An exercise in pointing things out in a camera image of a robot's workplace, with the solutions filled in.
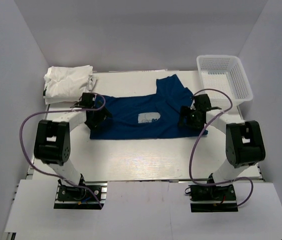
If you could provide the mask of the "blue printed t shirt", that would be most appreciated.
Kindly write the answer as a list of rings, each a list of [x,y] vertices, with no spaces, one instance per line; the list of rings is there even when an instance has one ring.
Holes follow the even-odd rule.
[[[176,74],[156,80],[156,92],[144,96],[98,97],[112,117],[90,132],[92,140],[175,139],[197,137],[200,130],[178,126],[182,106],[193,93]]]

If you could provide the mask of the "white t shirt stack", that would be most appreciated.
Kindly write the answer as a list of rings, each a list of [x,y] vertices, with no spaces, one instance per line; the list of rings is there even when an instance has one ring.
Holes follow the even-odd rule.
[[[44,75],[43,98],[46,105],[76,102],[83,93],[92,92],[98,82],[91,65],[49,67]]]

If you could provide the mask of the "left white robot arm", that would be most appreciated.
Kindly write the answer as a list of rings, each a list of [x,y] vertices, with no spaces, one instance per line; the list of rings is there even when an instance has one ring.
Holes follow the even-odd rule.
[[[87,187],[83,183],[84,177],[70,160],[70,133],[82,124],[88,126],[91,131],[96,130],[105,120],[112,117],[106,108],[92,112],[76,109],[56,119],[41,120],[38,123],[34,157],[48,165],[63,185],[70,186],[69,193],[77,200],[86,196]]]

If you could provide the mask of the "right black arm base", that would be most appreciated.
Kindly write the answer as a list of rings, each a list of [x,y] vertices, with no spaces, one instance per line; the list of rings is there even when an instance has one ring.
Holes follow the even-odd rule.
[[[230,213],[238,211],[233,184],[225,186],[189,185],[184,193],[190,198],[192,213]]]

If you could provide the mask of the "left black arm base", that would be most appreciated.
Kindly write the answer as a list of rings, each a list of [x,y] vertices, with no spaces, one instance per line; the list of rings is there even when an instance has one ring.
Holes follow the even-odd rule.
[[[86,185],[96,196],[100,204],[105,204],[106,185]],[[82,188],[65,185],[58,180],[53,208],[56,210],[101,210],[93,194]]]

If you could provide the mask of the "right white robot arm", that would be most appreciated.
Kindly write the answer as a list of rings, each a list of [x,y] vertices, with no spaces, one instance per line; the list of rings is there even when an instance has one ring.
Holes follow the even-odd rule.
[[[209,96],[199,94],[192,96],[191,106],[181,106],[178,126],[199,132],[189,159],[189,177],[191,181],[199,186],[207,188],[207,195],[217,200],[225,193],[225,187],[232,182],[248,180],[248,177],[239,175],[251,166],[266,158],[266,150],[262,137],[260,125],[257,121],[244,121],[234,119],[228,114],[233,107],[222,109],[212,106]],[[195,150],[207,127],[212,126],[225,134],[225,156],[222,165],[209,177],[209,182],[200,183],[192,175],[192,162]]]

